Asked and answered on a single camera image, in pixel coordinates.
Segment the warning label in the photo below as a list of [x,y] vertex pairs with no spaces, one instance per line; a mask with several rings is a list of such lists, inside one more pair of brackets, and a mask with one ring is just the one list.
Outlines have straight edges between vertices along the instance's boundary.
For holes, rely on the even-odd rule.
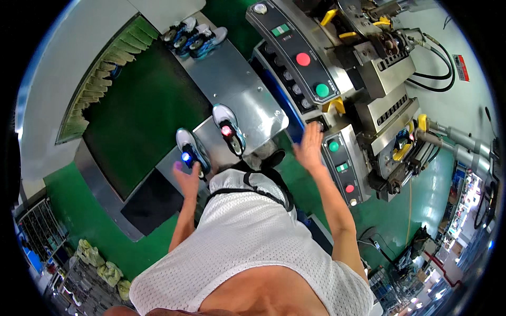
[[462,57],[462,55],[453,55],[453,61],[455,62],[459,79],[462,81],[469,81],[468,70],[466,68],[466,63],[464,62],[464,57]]

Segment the red light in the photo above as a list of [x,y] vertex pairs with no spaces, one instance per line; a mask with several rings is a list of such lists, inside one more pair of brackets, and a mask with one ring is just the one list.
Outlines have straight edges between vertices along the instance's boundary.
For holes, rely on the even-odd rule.
[[222,127],[223,136],[229,136],[231,133],[232,133],[232,130],[230,129],[230,127],[228,127],[226,125]]

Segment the shoe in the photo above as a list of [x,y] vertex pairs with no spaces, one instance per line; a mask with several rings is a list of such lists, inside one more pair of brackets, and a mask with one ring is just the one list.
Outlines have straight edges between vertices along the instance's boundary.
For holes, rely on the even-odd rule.
[[230,151],[237,157],[241,157],[246,148],[246,140],[239,129],[234,112],[226,105],[215,104],[213,106],[213,120],[220,129]]
[[214,31],[204,31],[198,39],[190,45],[190,56],[193,58],[203,58],[210,51],[218,47],[227,38],[228,30],[222,26]]
[[165,45],[170,50],[174,48],[174,43],[183,35],[183,32],[191,32],[197,25],[197,19],[193,17],[186,18],[183,22],[178,25],[173,25],[168,29],[167,32],[162,36]]
[[286,153],[283,149],[276,150],[272,155],[262,161],[260,170],[274,168],[283,161],[285,155]]
[[181,37],[174,43],[176,55],[184,56],[190,51],[190,45],[198,39],[198,36],[209,30],[209,25],[200,24],[191,32],[184,31]]
[[198,177],[205,181],[205,176],[211,171],[211,162],[202,142],[194,133],[180,128],[176,132],[176,143],[181,151],[181,160],[188,168],[191,169],[196,161],[200,162]]

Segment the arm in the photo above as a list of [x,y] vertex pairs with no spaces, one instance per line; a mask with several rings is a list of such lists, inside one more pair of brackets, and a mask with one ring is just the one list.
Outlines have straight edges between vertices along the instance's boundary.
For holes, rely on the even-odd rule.
[[195,208],[197,206],[198,170],[200,163],[195,162],[193,164],[191,174],[182,172],[182,167],[183,165],[180,161],[175,162],[173,166],[174,177],[181,186],[185,199],[178,216],[176,228],[172,234],[171,244],[168,247],[169,252],[185,241],[195,230]]
[[327,168],[321,163],[322,139],[323,133],[320,132],[320,126],[316,122],[310,123],[306,126],[301,145],[294,144],[293,151],[299,163],[313,177],[320,192],[323,211],[334,240],[332,259],[347,264],[367,282],[358,251],[353,216]]

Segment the bolt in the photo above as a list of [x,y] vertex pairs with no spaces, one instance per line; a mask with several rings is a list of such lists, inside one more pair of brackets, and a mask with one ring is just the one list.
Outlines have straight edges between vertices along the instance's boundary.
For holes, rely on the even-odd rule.
[[394,43],[391,40],[386,40],[385,46],[391,50],[392,48],[394,48]]

